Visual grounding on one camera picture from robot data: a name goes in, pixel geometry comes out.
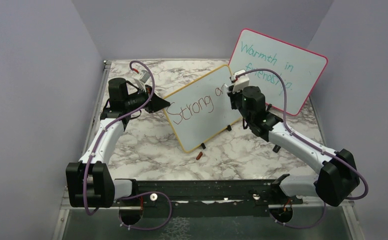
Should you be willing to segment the brown marker cap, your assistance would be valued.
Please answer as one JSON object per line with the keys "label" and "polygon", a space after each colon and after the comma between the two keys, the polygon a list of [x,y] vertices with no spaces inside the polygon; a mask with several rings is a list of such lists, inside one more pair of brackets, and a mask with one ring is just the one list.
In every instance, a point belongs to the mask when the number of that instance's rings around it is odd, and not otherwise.
{"label": "brown marker cap", "polygon": [[203,156],[203,152],[199,152],[199,154],[196,156],[196,160],[199,160]]}

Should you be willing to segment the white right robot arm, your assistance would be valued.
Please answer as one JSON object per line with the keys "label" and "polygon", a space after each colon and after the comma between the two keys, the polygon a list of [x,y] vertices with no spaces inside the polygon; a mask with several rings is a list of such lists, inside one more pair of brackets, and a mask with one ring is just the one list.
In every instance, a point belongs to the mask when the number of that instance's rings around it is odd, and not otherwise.
{"label": "white right robot arm", "polygon": [[265,107],[265,96],[257,86],[233,92],[228,88],[231,108],[243,118],[243,128],[255,136],[281,147],[305,162],[313,175],[279,177],[270,190],[271,199],[281,204],[289,197],[319,197],[324,203],[337,207],[359,185],[360,178],[354,156],[346,149],[336,151],[295,132],[279,116]]}

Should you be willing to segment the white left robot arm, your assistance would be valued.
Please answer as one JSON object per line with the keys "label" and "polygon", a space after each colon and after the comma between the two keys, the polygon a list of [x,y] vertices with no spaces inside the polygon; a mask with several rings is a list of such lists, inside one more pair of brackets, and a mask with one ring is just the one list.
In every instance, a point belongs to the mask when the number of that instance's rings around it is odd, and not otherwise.
{"label": "white left robot arm", "polygon": [[129,93],[129,84],[121,77],[108,82],[109,99],[100,115],[99,130],[78,162],[66,167],[69,202],[74,208],[109,208],[118,199],[130,206],[139,199],[134,181],[112,179],[108,163],[132,114],[140,110],[155,113],[169,107],[170,102],[147,84],[140,84],[136,92]]}

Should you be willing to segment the yellow framed whiteboard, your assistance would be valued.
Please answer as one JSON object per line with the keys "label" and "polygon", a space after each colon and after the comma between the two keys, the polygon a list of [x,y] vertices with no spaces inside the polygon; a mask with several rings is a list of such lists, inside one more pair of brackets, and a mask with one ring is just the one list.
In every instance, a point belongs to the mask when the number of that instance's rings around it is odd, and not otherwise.
{"label": "yellow framed whiteboard", "polygon": [[230,84],[230,76],[224,64],[165,97],[171,103],[165,116],[184,152],[192,152],[241,119],[223,87]]}

